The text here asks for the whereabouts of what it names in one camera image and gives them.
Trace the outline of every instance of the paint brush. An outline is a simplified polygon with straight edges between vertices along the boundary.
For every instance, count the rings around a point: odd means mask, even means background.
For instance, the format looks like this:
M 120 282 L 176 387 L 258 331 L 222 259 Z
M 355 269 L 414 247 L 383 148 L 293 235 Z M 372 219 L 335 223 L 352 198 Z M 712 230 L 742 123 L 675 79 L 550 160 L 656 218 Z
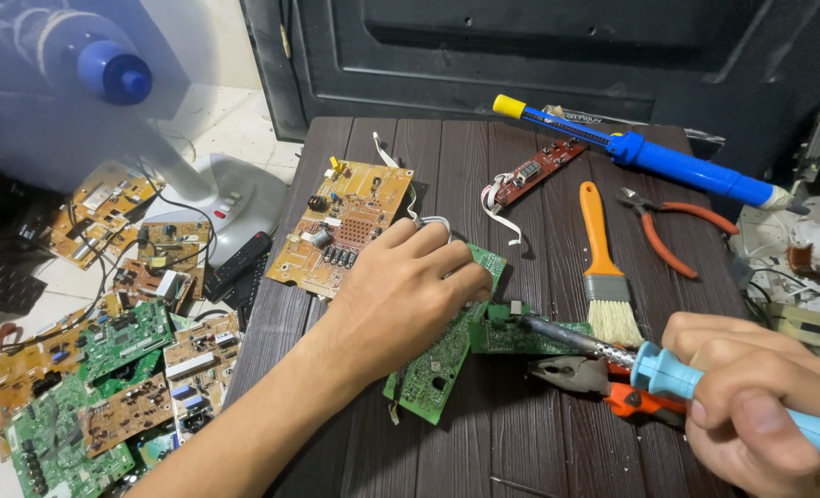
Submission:
M 579 187 L 579 203 L 585 231 L 592 246 L 592 265 L 582 274 L 585 298 L 588 299 L 588 323 L 595 338 L 610 344 L 641 345 L 634 312 L 631 311 L 631 293 L 625 273 L 610 260 L 606 243 L 604 207 L 598 188 L 592 182 Z

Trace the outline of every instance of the diagonal cutters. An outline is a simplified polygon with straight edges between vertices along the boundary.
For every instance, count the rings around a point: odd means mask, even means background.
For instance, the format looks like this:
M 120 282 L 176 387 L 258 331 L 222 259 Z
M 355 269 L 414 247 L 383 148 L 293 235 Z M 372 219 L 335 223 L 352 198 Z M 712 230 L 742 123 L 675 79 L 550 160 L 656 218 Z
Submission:
M 626 188 L 623 188 L 622 195 L 616 196 L 616 200 L 630 208 L 633 208 L 638 214 L 640 214 L 640 221 L 644 225 L 644 233 L 647 235 L 647 240 L 650 241 L 650 245 L 656 253 L 663 260 L 665 260 L 670 267 L 674 268 L 677 273 L 690 279 L 696 278 L 699 276 L 699 273 L 684 264 L 683 261 L 677 258 L 677 256 L 673 255 L 665 243 L 662 242 L 659 238 L 659 234 L 656 233 L 656 227 L 653 223 L 653 215 L 650 214 L 650 211 L 680 211 L 682 213 L 689 213 L 693 216 L 698 216 L 703 220 L 711 221 L 719 229 L 729 233 L 730 235 L 736 235 L 739 233 L 739 229 L 736 225 L 730 223 L 729 220 L 720 214 L 705 209 L 704 207 L 693 206 L 692 204 L 686 204 L 684 202 L 665 202 L 662 204 L 656 204 L 648 198 L 641 197 L 634 190 Z
M 529 373 L 561 389 L 575 392 L 598 392 L 618 416 L 647 413 L 666 424 L 683 428 L 686 406 L 628 385 L 631 371 L 585 356 L 556 356 L 530 362 Z M 609 376 L 622 379 L 610 382 Z

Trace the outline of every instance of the hand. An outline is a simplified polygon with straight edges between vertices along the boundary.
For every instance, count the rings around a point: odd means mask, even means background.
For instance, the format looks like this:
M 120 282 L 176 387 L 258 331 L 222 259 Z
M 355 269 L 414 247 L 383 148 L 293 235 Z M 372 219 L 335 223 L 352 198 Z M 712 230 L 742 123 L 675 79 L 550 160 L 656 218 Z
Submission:
M 662 345 L 705 373 L 686 435 L 718 477 L 760 498 L 820 496 L 820 455 L 784 407 L 820 416 L 820 358 L 754 323 L 675 313 Z
M 493 286 L 469 247 L 447 243 L 449 236 L 441 223 L 416 231 L 408 219 L 382 232 L 361 251 L 304 346 L 360 388 L 425 352 L 465 303 L 488 300 Z

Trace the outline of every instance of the fingernail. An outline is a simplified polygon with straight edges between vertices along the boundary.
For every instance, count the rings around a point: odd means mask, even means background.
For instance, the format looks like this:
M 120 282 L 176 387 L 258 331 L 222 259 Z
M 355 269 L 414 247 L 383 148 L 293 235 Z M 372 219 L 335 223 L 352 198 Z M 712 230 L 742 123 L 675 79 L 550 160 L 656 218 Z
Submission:
M 701 402 L 697 400 L 692 401 L 692 405 L 690 406 L 690 416 L 692 417 L 692 421 L 702 427 L 705 425 L 705 421 L 707 417 L 705 415 L 705 407 L 702 405 Z
M 759 433 L 774 433 L 785 423 L 785 408 L 771 396 L 749 398 L 742 404 L 742 412 Z

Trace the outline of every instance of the soldering iron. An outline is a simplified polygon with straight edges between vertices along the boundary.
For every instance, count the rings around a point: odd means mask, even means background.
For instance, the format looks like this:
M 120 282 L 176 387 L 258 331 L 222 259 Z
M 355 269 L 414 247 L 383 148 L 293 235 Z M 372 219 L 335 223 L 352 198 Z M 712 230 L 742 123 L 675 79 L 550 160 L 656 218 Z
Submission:
M 621 347 L 601 342 L 576 331 L 561 327 L 557 323 L 547 322 L 533 314 L 519 318 L 523 327 L 552 338 L 561 344 L 571 345 L 583 353 L 621 367 L 631 368 L 631 386 L 649 391 L 657 396 L 674 394 L 685 400 L 692 399 L 693 389 L 704 375 L 704 372 L 689 367 L 668 349 L 660 349 L 652 342 L 641 345 L 637 354 Z M 788 410 L 794 424 L 801 433 L 813 443 L 820 453 L 820 417 Z
M 735 199 L 764 211 L 788 209 L 794 213 L 809 213 L 807 207 L 793 202 L 787 190 L 756 180 L 750 176 L 714 163 L 673 151 L 648 142 L 639 133 L 626 131 L 607 135 L 572 121 L 543 113 L 510 96 L 499 95 L 493 111 L 515 119 L 526 119 L 552 130 L 558 130 L 580 140 L 603 146 L 613 162 L 639 166 L 705 191 Z

